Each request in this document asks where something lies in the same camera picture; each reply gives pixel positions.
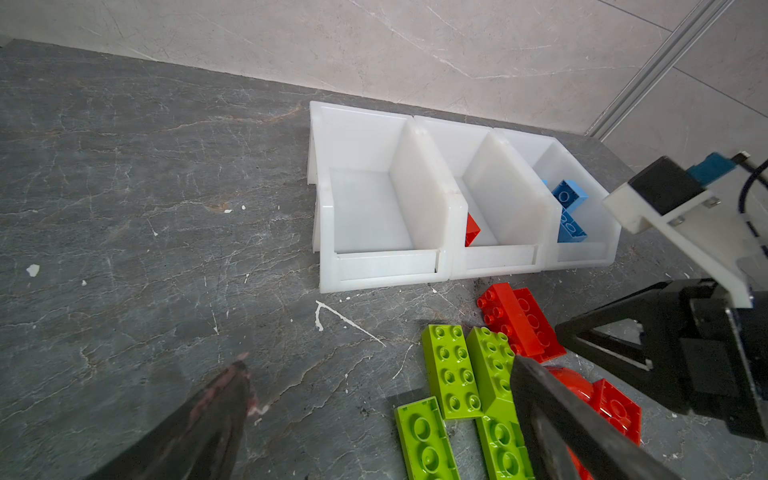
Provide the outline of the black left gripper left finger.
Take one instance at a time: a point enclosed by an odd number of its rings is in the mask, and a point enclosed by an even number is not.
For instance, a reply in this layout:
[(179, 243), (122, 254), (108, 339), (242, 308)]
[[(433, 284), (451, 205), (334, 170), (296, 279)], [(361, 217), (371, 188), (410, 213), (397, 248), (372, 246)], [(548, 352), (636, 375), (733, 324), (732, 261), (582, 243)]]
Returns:
[(90, 479), (228, 479), (251, 407), (239, 359)]

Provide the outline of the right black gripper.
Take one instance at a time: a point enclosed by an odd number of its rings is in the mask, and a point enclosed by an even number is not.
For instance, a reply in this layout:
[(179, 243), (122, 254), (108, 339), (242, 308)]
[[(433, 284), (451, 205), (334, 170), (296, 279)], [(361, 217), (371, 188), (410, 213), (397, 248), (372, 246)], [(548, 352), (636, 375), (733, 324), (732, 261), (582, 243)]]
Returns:
[[(637, 343), (599, 330), (624, 320)], [(677, 413), (767, 439), (767, 293), (729, 304), (712, 282), (653, 284), (555, 327), (558, 342)]]

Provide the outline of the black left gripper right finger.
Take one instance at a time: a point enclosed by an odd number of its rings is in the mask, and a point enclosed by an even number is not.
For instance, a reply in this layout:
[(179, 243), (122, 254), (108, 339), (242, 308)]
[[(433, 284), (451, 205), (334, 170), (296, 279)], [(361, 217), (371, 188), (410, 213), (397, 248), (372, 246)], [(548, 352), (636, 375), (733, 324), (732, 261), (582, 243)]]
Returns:
[(572, 456), (595, 479), (678, 477), (622, 436), (536, 361), (516, 358), (510, 387), (537, 479), (577, 479)]

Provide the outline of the blue lego brick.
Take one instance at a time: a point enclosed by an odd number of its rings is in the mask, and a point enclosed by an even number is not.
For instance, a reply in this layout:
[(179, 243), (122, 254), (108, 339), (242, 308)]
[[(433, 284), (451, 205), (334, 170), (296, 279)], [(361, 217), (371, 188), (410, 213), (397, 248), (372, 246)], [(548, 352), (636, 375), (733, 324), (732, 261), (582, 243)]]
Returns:
[(588, 194), (573, 180), (562, 180), (553, 190), (553, 196), (563, 210), (573, 214), (588, 198)]

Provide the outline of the blue lego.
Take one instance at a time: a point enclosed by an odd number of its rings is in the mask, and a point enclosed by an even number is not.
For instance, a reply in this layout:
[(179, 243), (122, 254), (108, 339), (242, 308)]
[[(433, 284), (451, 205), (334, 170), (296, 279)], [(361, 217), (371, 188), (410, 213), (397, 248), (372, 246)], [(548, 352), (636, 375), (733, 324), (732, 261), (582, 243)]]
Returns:
[(561, 212), (558, 232), (559, 243), (580, 243), (588, 238), (587, 233), (579, 226), (567, 210)]

